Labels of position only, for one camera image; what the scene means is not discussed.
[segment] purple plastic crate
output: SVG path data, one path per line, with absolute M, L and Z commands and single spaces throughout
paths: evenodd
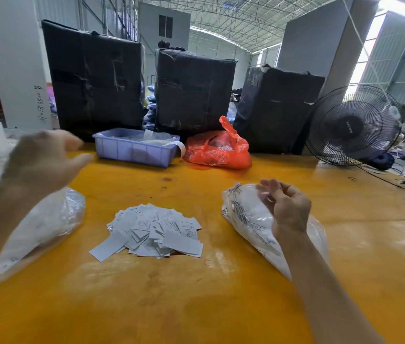
M 154 167 L 167 168 L 175 157 L 177 146 L 159 146 L 124 137 L 143 137 L 143 130 L 115 128 L 98 132 L 92 137 L 96 140 L 96 153 L 99 158 L 118 159 L 119 161 L 141 163 Z M 180 137 L 171 135 L 174 141 Z

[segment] black wrapped package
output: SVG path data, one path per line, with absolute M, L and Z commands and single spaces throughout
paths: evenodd
M 155 131 L 185 139 L 222 130 L 218 120 L 228 111 L 235 68 L 232 59 L 156 50 Z
M 291 153 L 325 78 L 251 67 L 242 88 L 234 129 L 253 153 Z
M 50 21 L 42 28 L 61 129 L 85 141 L 116 127 L 142 129 L 142 45 Z

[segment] yellow table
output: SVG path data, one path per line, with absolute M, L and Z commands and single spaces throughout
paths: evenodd
M 235 181 L 276 177 L 309 195 L 333 270 L 386 341 L 404 344 L 405 190 L 313 157 L 252 158 L 245 171 L 177 158 L 168 169 L 89 165 L 71 184 L 86 196 L 83 225 L 0 284 L 0 343 L 311 343 L 293 284 L 220 214 Z M 201 259 L 88 254 L 116 212 L 147 203 L 200 222 Z

